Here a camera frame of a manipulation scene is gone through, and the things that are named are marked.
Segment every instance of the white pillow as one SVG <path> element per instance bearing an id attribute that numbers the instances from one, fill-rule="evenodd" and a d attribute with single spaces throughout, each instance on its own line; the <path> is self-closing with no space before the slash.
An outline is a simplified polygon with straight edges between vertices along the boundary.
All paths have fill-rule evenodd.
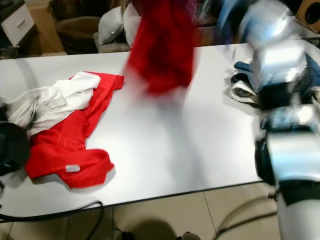
<path id="1" fill-rule="evenodd" d="M 105 13 L 98 27 L 98 43 L 99 45 L 108 44 L 118 37 L 124 29 L 124 21 L 122 19 L 121 6 L 117 6 Z"/>
<path id="2" fill-rule="evenodd" d="M 130 47 L 135 41 L 140 22 L 141 17 L 139 16 L 135 7 L 130 2 L 123 13 L 123 27 L 125 39 Z"/>

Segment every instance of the blue cloth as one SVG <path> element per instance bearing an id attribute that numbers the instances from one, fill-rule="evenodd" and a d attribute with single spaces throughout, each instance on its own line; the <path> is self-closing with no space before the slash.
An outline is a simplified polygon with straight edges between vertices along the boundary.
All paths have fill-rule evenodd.
<path id="1" fill-rule="evenodd" d="M 320 66 L 317 64 L 315 60 L 307 53 L 305 54 L 306 62 L 307 62 L 307 78 L 310 80 L 309 88 L 314 86 L 320 86 Z M 252 66 L 251 64 L 237 61 L 234 64 L 234 68 L 240 70 L 237 74 L 233 75 L 231 78 L 231 83 L 235 83 L 239 80 L 244 81 L 249 85 L 254 91 L 257 91 L 253 85 L 253 76 L 252 76 Z"/>

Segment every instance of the red cloth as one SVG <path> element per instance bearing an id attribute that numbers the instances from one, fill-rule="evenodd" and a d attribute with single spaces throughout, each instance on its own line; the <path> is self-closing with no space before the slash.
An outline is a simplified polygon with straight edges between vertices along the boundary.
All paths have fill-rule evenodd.
<path id="1" fill-rule="evenodd" d="M 121 89 L 124 77 L 91 72 L 101 77 L 93 90 L 88 107 L 74 111 L 49 130 L 32 140 L 30 158 L 25 170 L 31 179 L 57 174 L 70 188 L 85 188 L 103 184 L 114 165 L 101 149 L 86 150 L 86 138 L 94 131 L 107 109 L 113 91 Z M 78 165 L 79 171 L 67 172 L 67 165 Z"/>
<path id="2" fill-rule="evenodd" d="M 143 15 L 128 66 L 163 94 L 192 79 L 195 28 L 181 0 L 140 0 Z"/>

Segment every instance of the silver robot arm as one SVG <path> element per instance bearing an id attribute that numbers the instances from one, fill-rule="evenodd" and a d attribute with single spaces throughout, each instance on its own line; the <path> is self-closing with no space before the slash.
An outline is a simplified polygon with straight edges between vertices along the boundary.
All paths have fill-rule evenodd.
<path id="1" fill-rule="evenodd" d="M 254 52 L 262 130 L 256 170 L 279 192 L 281 239 L 319 240 L 319 112 L 308 94 L 305 42 L 297 40 L 290 10 L 277 0 L 225 0 L 217 22 L 222 34 L 229 23 Z"/>

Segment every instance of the floor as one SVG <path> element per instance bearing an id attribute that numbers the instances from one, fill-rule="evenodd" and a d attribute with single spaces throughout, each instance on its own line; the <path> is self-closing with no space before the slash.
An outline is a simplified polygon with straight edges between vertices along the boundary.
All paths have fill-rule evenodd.
<path id="1" fill-rule="evenodd" d="M 227 214 L 273 189 L 264 183 L 248 184 L 181 196 L 143 201 L 104 209 L 104 219 L 93 236 L 109 240 L 113 228 L 133 232 L 136 240 L 175 240 L 185 232 L 212 240 Z M 277 208 L 266 201 L 246 210 L 228 224 L 269 213 Z M 85 240 L 98 218 L 98 210 L 33 223 L 0 224 L 0 240 Z M 219 240 L 280 240 L 277 217 L 236 228 Z"/>

